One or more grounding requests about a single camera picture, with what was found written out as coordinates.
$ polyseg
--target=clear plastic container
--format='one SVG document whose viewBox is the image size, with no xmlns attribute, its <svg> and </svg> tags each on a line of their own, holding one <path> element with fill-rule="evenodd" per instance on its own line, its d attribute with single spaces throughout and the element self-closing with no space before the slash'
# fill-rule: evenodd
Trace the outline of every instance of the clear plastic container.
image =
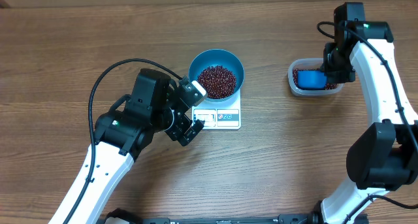
<svg viewBox="0 0 418 224">
<path fill-rule="evenodd" d="M 344 84 L 338 84 L 337 88 L 335 89 L 328 89 L 328 90 L 303 90 L 296 86 L 293 82 L 293 69 L 317 69 L 322 65 L 323 59 L 322 58 L 305 58 L 305 59 L 298 59 L 292 63 L 289 67 L 289 71 L 287 73 L 287 77 L 289 79 L 290 89 L 293 95 L 298 97 L 320 97 L 331 95 L 334 93 L 338 93 L 341 91 Z"/>
</svg>

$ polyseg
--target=blue bowl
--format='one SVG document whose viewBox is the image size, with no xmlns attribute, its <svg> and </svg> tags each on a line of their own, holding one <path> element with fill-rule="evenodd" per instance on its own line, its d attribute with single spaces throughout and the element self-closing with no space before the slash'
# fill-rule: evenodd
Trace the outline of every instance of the blue bowl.
<svg viewBox="0 0 418 224">
<path fill-rule="evenodd" d="M 208 101 L 219 102 L 230 99 L 233 95 L 236 94 L 236 92 L 242 87 L 242 84 L 244 83 L 245 73 L 244 66 L 241 64 L 241 61 L 231 52 L 221 49 L 207 50 L 195 57 L 195 59 L 190 64 L 189 79 L 191 81 L 197 80 L 197 77 L 203 70 L 208 67 L 215 67 L 217 65 L 221 65 L 233 72 L 236 77 L 236 86 L 234 89 L 234 94 L 231 96 L 222 99 L 207 98 L 206 100 Z"/>
</svg>

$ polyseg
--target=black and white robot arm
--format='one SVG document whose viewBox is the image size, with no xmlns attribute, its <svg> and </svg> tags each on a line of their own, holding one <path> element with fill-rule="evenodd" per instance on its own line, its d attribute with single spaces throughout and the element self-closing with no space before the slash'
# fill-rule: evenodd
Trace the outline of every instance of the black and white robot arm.
<svg viewBox="0 0 418 224">
<path fill-rule="evenodd" d="M 178 86 L 168 75 L 141 69 L 131 95 L 125 95 L 99 117 L 94 137 L 95 167 L 86 192 L 75 212 L 68 220 L 85 182 L 91 166 L 91 147 L 78 176 L 69 189 L 50 224 L 96 224 L 110 194 L 119 181 L 131 169 L 139 153 L 151 143 L 153 135 L 165 131 L 173 140 L 186 146 L 203 128 L 197 120 L 185 113 L 207 97 L 207 93 L 196 81 L 186 77 Z M 125 102 L 123 111 L 116 110 Z"/>
<path fill-rule="evenodd" d="M 351 27 L 387 60 L 406 121 L 417 138 L 418 115 L 406 97 L 396 69 L 389 26 L 381 22 L 364 22 L 360 3 L 346 3 L 334 14 L 335 25 Z M 370 127 L 347 154 L 348 177 L 321 203 L 321 219 L 328 224 L 354 223 L 372 202 L 371 195 L 386 195 L 401 185 L 411 184 L 418 171 L 417 151 L 398 112 L 386 67 L 365 43 L 338 29 L 336 27 L 336 42 L 325 48 L 322 70 L 329 74 L 328 80 L 333 83 L 352 82 L 354 72 L 358 74 Z M 395 140 L 401 147 L 393 148 Z"/>
</svg>

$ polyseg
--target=plastic container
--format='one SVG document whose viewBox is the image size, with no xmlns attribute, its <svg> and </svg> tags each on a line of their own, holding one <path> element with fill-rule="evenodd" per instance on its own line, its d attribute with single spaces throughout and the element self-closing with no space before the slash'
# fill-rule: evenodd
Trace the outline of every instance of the plastic container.
<svg viewBox="0 0 418 224">
<path fill-rule="evenodd" d="M 293 95 L 298 97 L 320 97 L 338 93 L 341 91 L 344 84 L 338 84 L 335 89 L 328 90 L 303 90 L 296 86 L 293 82 L 293 69 L 317 69 L 322 65 L 323 58 L 305 58 L 298 59 L 292 63 L 289 67 L 287 77 L 289 79 L 290 90 Z"/>
<path fill-rule="evenodd" d="M 222 49 L 207 50 L 199 54 L 190 64 L 189 79 L 191 81 L 197 80 L 203 70 L 216 65 L 221 65 L 233 72 L 236 77 L 236 86 L 231 96 L 222 99 L 210 99 L 208 97 L 206 101 L 221 102 L 230 99 L 238 93 L 244 83 L 245 72 L 241 61 L 233 53 Z"/>
</svg>

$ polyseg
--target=blue scoop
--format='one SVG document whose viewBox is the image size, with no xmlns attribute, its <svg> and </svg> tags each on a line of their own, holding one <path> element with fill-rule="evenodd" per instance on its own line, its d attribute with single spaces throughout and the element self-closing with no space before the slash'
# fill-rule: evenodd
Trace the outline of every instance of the blue scoop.
<svg viewBox="0 0 418 224">
<path fill-rule="evenodd" d="M 306 90 L 320 90 L 327 85 L 327 77 L 321 71 L 298 71 L 298 87 Z"/>
</svg>

